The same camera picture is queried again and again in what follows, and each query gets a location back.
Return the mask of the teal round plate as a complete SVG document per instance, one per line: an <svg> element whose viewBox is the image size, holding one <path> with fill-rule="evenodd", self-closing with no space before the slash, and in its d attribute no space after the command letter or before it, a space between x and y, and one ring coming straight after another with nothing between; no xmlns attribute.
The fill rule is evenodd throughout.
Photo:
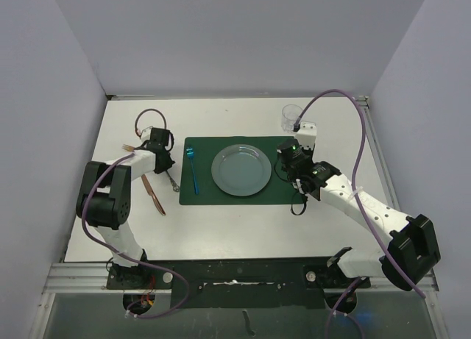
<svg viewBox="0 0 471 339"><path fill-rule="evenodd" d="M213 158L211 176L223 192L247 197L261 192L272 176L272 164L259 148L234 144L223 148Z"/></svg>

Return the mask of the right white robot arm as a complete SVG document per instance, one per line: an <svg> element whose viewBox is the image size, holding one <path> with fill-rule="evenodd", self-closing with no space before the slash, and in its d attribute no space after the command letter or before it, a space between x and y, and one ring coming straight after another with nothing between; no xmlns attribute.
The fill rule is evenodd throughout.
<svg viewBox="0 0 471 339"><path fill-rule="evenodd" d="M277 147L277 161L298 193L343 212L378 242L376 251L348 246L338 252L327 269L333 285L343 287L354 277L384 277L410 291L441 260L428 217L412 217L354 188L338 168L325 161L315 163L294 138Z"/></svg>

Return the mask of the clear plastic cup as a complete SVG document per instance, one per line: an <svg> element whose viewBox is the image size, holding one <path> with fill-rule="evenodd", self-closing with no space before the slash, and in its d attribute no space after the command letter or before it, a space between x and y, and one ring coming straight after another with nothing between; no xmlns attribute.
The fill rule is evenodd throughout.
<svg viewBox="0 0 471 339"><path fill-rule="evenodd" d="M294 124L302 113L302 108L295 104L288 104L282 109L281 128L284 132L293 132Z"/></svg>

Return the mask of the dark green placemat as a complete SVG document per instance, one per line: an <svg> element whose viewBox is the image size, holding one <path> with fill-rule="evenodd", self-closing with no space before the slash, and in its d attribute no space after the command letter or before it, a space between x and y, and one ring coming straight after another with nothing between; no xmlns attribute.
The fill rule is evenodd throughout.
<svg viewBox="0 0 471 339"><path fill-rule="evenodd" d="M284 182L286 173L280 167L273 169L277 160L277 147L288 140L288 136L268 137L187 137L186 146L194 148L194 165L199 184L199 195L194 193L194 183L191 164L186 154L183 155L182 173L180 179L181 205L271 205L271 204L302 204L302 196L296 193L291 184ZM220 190L211 176L213 158L227 146L248 144L259 148L269 158L272 164L272 176L268 185L252 196L231 196Z"/></svg>

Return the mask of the blue plastic spoon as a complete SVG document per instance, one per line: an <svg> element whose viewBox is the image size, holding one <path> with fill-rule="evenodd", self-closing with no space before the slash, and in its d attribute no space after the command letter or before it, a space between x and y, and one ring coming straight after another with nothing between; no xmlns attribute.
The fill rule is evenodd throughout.
<svg viewBox="0 0 471 339"><path fill-rule="evenodd" d="M196 169L195 169L195 165L194 165L194 158L195 158L194 148L192 146L186 146L185 147L185 154L186 154L186 156L189 159L190 164L191 164L191 173L192 173L192 178L193 178L193 183L194 183L194 193L196 195L199 195L199 184L198 184L198 181L197 181Z"/></svg>

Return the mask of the gold iridescent spoon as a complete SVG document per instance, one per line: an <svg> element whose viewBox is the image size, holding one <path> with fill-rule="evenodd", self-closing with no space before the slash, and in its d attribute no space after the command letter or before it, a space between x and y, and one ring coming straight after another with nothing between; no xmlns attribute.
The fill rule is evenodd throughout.
<svg viewBox="0 0 471 339"><path fill-rule="evenodd" d="M176 193L180 192L180 186L177 184L177 182L174 180L174 178L171 176L171 174L166 171L166 176L169 178L170 184L172 186L172 190Z"/></svg>

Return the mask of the gold fork green handle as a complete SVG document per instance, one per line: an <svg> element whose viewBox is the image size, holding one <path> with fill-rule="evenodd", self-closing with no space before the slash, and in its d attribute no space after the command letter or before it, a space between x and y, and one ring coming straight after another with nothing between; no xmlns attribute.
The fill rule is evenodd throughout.
<svg viewBox="0 0 471 339"><path fill-rule="evenodd" d="M127 145L127 144L123 144L122 149L125 150L125 151L128 151L128 152L134 152L135 151L135 148L133 146L130 146L130 145Z"/></svg>

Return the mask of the copper knife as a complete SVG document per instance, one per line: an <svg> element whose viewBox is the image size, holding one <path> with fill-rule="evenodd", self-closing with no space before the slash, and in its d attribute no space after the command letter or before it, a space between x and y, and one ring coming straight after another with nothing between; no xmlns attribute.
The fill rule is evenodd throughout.
<svg viewBox="0 0 471 339"><path fill-rule="evenodd" d="M151 197L152 199L152 202L155 206L155 208L157 209L157 211L162 215L162 216L166 216L166 212L165 210L163 209L160 201L158 200L157 196L155 195L155 192L154 190L152 189L152 186L149 182L149 180L147 179L146 175L143 174L141 176L141 181L143 182L143 185L144 185L144 188L147 192L147 194Z"/></svg>

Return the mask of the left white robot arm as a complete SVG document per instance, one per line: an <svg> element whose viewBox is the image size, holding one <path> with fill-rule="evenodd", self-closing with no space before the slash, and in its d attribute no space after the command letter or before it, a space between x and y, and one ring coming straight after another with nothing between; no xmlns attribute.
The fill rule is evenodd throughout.
<svg viewBox="0 0 471 339"><path fill-rule="evenodd" d="M127 221L131 211L131 187L148 173L161 174L174 161L170 151L174 137L170 130L148 128L141 145L115 161L86 164L77 198L76 214L84 233L109 249L113 265L124 270L123 278L133 288L147 284L150 270L144 265L144 249L138 245Z"/></svg>

